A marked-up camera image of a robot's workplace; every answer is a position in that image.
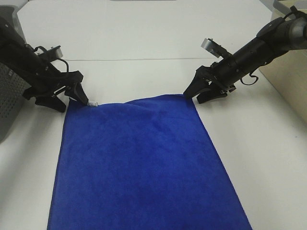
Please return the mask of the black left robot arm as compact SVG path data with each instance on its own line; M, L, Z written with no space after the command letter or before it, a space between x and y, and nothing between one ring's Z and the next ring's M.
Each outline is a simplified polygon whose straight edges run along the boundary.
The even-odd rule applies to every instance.
M42 46L32 48L7 20L0 19L0 61L30 85L23 97L27 100L34 97L36 105L63 113L66 105L58 94L63 92L83 105L88 105L89 100L79 71L61 72L52 64L56 60L67 64L62 56L60 46L49 50Z

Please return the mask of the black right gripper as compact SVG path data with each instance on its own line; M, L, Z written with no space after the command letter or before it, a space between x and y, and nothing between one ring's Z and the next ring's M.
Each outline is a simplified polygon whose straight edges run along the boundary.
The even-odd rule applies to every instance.
M214 62L209 67L200 66L190 85L185 89L185 98L197 96L199 104L224 98L227 92L236 90L236 62L232 59Z

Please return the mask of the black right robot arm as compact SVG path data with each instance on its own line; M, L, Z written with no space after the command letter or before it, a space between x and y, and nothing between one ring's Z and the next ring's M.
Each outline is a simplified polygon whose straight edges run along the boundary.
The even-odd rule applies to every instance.
M271 63L291 50L304 50L307 47L307 14L295 6L284 17L279 17L266 24L245 46L234 54L210 38L202 43L209 53L220 62L209 67L200 66L183 95L187 99L197 98L198 103L224 98L236 89L234 83L242 81L246 75L261 66Z

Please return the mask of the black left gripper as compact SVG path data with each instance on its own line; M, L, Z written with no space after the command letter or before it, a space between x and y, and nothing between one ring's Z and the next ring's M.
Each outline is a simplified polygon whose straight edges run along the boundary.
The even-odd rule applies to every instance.
M30 85L23 92L27 100L35 98L36 105L65 112L66 105L57 95L64 92L66 96L88 105L88 98L82 88L83 75L79 71L59 71L52 64L36 63L23 65L23 79Z

